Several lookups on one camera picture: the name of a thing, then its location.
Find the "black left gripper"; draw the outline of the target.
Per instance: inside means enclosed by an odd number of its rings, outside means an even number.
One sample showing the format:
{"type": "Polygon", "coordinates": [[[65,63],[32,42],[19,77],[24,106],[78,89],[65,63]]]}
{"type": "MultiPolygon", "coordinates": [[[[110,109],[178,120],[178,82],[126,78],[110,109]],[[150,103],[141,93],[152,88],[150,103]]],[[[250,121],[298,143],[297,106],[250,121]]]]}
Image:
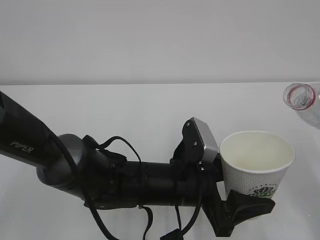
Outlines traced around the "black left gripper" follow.
{"type": "Polygon", "coordinates": [[[130,206],[194,207],[186,226],[165,234],[183,237],[195,224],[201,210],[217,237],[230,237],[235,225],[270,214],[276,203],[270,198],[231,190],[226,201],[218,193],[223,180],[219,152],[210,162],[186,163],[175,156],[169,163],[126,161],[119,167],[120,196],[130,206]]]}

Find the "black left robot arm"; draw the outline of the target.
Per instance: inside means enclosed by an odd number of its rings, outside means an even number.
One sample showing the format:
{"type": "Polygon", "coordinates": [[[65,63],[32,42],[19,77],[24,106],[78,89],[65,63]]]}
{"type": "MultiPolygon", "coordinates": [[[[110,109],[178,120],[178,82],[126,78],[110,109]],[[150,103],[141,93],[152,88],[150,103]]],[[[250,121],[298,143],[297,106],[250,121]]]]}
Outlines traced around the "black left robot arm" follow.
{"type": "Polygon", "coordinates": [[[83,200],[104,236],[98,210],[141,208],[153,222],[151,206],[193,206],[185,227],[163,236],[181,240],[200,210],[217,237],[229,237],[246,220],[272,212],[275,202],[232,190],[222,200],[217,184],[224,180],[222,156],[208,125],[196,117],[182,128],[182,141],[168,163],[129,161],[91,136],[55,135],[40,119],[6,94],[0,95],[0,153],[36,168],[38,179],[83,200]]]}

